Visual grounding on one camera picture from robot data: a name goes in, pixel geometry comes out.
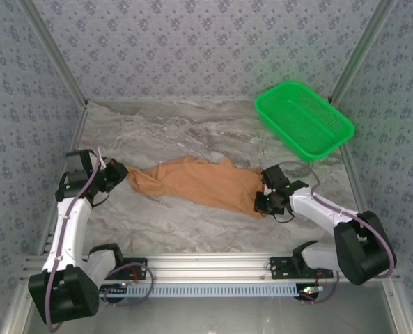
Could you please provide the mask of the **tan brown t-shirt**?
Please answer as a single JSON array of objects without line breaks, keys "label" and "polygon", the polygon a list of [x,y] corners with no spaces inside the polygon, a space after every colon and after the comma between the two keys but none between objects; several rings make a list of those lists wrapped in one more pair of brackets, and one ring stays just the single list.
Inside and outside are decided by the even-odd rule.
[{"label": "tan brown t-shirt", "polygon": [[217,164],[182,157],[144,170],[127,169],[130,186],[142,195],[176,196],[254,218],[265,216],[254,209],[256,194],[263,191],[260,171],[239,168],[228,157]]}]

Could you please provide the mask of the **green plastic basket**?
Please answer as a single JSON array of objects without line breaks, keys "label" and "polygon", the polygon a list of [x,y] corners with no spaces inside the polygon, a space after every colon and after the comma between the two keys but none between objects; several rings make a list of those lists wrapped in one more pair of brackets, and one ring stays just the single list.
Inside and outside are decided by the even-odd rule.
[{"label": "green plastic basket", "polygon": [[328,156],[355,133],[347,117],[300,81],[278,84],[254,106],[260,121],[305,162]]}]

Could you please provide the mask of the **aluminium mounting beam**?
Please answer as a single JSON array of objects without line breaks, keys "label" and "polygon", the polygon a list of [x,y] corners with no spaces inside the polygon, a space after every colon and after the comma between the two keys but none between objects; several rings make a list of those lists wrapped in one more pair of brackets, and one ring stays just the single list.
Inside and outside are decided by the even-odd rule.
[{"label": "aluminium mounting beam", "polygon": [[143,257],[158,283],[261,283],[271,281],[271,253],[126,254]]}]

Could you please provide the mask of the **small black controller board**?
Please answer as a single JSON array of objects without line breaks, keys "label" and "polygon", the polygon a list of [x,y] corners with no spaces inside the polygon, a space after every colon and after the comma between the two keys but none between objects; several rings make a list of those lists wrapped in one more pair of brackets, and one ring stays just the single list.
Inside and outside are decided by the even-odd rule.
[{"label": "small black controller board", "polygon": [[308,301],[308,302],[314,302],[318,296],[319,293],[321,293],[324,290],[324,287],[319,286],[319,285],[312,285],[312,284],[296,284],[298,296],[295,298],[299,301]]},{"label": "small black controller board", "polygon": [[123,283],[103,284],[99,289],[99,293],[101,297],[119,298],[127,294],[127,285]]}]

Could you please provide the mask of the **aluminium table side rail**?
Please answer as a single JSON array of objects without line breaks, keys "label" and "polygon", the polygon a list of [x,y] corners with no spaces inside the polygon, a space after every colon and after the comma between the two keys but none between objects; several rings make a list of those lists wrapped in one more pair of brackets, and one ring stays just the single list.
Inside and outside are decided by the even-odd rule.
[{"label": "aluminium table side rail", "polygon": [[[75,131],[72,135],[70,146],[66,149],[66,152],[73,151],[78,148],[79,141],[81,139],[81,135],[84,130],[84,126],[87,119],[87,105],[88,102],[86,102],[81,109],[81,113],[77,120]],[[46,253],[49,236],[53,234],[55,229],[58,210],[54,193],[51,196],[50,204],[50,210],[47,215],[47,219],[45,221],[44,228],[42,230],[41,238],[36,251],[36,255],[38,256],[43,256]]]},{"label": "aluminium table side rail", "polygon": [[368,205],[366,203],[365,195],[361,186],[361,182],[359,180],[359,176],[348,142],[340,146],[340,152],[348,175],[349,183],[354,196],[354,201],[357,205],[357,209],[360,212],[364,212],[368,209]]}]

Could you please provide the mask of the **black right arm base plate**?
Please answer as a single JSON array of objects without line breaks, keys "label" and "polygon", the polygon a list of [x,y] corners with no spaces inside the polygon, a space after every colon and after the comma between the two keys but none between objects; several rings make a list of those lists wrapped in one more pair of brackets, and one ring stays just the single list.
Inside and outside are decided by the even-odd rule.
[{"label": "black right arm base plate", "polygon": [[312,269],[299,257],[271,257],[269,269],[272,279],[316,279],[333,278],[334,273],[327,269]]}]

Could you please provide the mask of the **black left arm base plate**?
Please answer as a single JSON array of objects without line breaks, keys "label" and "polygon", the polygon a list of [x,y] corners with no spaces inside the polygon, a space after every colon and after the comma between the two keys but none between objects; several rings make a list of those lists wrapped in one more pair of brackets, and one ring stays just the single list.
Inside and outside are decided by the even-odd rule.
[{"label": "black left arm base plate", "polygon": [[[126,257],[123,260],[123,265],[129,264],[132,262],[140,263],[147,265],[148,259],[144,257]],[[133,265],[127,268],[122,269],[121,271],[116,272],[111,276],[113,280],[145,280],[147,274],[147,269],[141,265]]]}]

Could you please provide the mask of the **aluminium frame post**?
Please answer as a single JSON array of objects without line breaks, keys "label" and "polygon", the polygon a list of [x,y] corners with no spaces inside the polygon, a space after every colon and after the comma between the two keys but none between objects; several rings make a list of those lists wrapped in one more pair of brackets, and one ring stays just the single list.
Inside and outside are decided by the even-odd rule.
[{"label": "aluminium frame post", "polygon": [[82,93],[79,84],[75,76],[73,75],[70,67],[66,63],[63,54],[61,53],[59,46],[54,41],[44,19],[42,18],[39,10],[34,4],[33,0],[16,0],[25,14],[29,24],[40,40],[42,46],[45,48],[48,56],[54,64],[57,72],[61,75],[61,78],[69,90],[70,94],[76,101],[76,103],[84,108],[86,106],[86,98]]},{"label": "aluminium frame post", "polygon": [[354,46],[341,75],[328,97],[328,102],[331,105],[337,106],[343,99],[345,92],[350,87],[352,80],[364,62],[364,59],[367,57],[370,48],[373,46],[397,2],[398,0],[377,1],[376,7],[367,21],[366,26],[363,28],[360,38]]}]

